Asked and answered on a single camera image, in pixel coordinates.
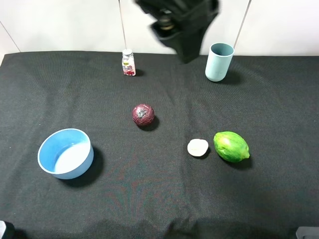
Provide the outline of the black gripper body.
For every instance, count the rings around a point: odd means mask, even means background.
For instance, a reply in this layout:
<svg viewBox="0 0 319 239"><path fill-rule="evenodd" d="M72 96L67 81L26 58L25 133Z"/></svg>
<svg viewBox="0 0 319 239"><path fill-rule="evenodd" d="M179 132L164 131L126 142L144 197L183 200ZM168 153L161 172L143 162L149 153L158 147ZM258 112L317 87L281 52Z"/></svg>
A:
<svg viewBox="0 0 319 239"><path fill-rule="evenodd" d="M200 55L205 33L219 14L218 0L136 0L135 4L156 19L150 25L154 36L185 64Z"/></svg>

